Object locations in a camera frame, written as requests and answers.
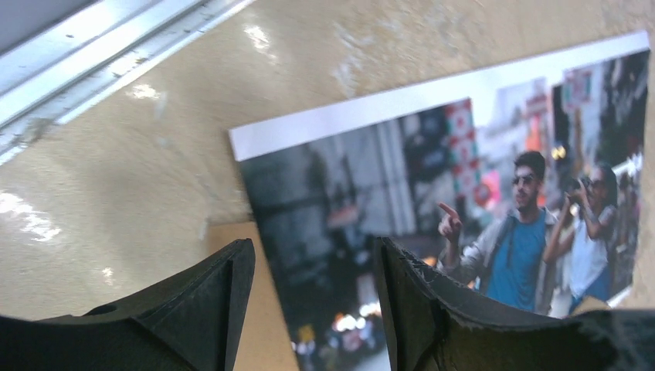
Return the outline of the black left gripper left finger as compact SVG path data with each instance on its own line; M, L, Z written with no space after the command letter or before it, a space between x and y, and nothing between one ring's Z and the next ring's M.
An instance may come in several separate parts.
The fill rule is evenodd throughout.
M196 265L84 315L2 317L3 370L231 370L255 250L235 240Z

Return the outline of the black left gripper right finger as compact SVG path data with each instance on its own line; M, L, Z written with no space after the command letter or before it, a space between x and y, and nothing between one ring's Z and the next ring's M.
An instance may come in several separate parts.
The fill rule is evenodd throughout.
M375 279L392 369L652 370L654 313L593 310L559 319L489 299L377 239Z

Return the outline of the printed street photo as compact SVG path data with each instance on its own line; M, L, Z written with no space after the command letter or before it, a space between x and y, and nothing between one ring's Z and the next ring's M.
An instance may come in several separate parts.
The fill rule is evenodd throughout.
M229 133L300 370L389 370L374 247L457 307L561 318L633 282L650 43L631 32Z

